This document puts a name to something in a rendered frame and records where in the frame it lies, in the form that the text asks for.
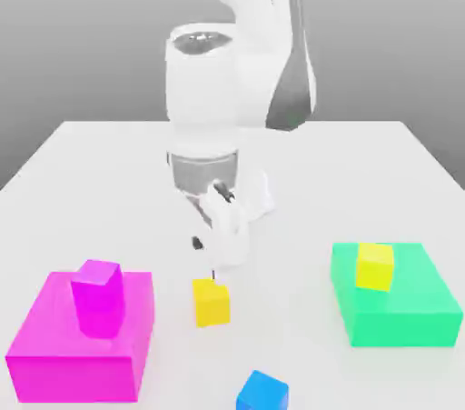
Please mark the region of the small magenta cube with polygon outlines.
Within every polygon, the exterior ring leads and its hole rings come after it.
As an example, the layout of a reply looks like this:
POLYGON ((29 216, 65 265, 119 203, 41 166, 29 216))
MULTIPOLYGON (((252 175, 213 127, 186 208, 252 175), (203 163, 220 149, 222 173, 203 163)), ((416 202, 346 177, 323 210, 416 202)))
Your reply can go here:
POLYGON ((124 320, 124 283, 119 264, 86 260, 71 287, 80 330, 99 339, 116 337, 124 320))

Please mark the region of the small blue cube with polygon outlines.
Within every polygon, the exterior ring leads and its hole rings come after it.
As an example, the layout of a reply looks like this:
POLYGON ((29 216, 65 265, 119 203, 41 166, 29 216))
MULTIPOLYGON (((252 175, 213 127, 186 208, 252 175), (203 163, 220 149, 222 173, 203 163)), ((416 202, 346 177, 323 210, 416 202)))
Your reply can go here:
POLYGON ((236 398, 235 410, 288 410, 289 386, 253 370, 236 398))

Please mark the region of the small yellow cube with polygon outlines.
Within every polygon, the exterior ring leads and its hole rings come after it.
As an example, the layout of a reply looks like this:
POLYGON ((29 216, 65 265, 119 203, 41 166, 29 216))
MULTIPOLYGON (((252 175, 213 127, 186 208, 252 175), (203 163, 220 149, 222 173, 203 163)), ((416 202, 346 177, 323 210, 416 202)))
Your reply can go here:
POLYGON ((394 271, 391 245, 359 243, 355 285, 359 288, 389 292, 394 271))
POLYGON ((193 280, 195 322, 198 327, 225 325, 230 322, 230 296, 226 285, 213 279, 193 280))

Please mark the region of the large green box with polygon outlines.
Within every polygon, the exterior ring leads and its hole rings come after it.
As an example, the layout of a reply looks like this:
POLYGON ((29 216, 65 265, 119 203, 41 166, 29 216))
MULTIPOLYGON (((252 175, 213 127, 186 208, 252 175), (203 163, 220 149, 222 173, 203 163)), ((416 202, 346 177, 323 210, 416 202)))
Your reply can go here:
POLYGON ((421 243, 393 243, 388 292, 355 284, 359 245, 335 243, 331 282, 352 346, 455 345, 463 311, 421 243))

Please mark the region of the large magenta box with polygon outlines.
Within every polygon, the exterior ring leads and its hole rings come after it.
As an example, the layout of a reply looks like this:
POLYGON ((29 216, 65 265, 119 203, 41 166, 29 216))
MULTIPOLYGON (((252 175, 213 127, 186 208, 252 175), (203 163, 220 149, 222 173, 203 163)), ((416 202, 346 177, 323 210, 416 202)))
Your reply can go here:
POLYGON ((79 327, 69 272, 52 272, 5 360, 22 403, 135 402, 153 333, 153 279, 123 274, 125 316, 118 335, 92 338, 79 327))

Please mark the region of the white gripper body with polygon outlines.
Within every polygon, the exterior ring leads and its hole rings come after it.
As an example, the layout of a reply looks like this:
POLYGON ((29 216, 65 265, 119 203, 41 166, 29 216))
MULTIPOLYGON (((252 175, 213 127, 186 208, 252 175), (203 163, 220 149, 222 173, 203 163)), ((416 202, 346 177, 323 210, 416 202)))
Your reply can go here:
POLYGON ((191 236, 194 250, 206 253, 212 269, 228 269, 244 263, 250 249, 249 223, 235 193, 209 189, 201 196, 187 196, 206 230, 191 236))

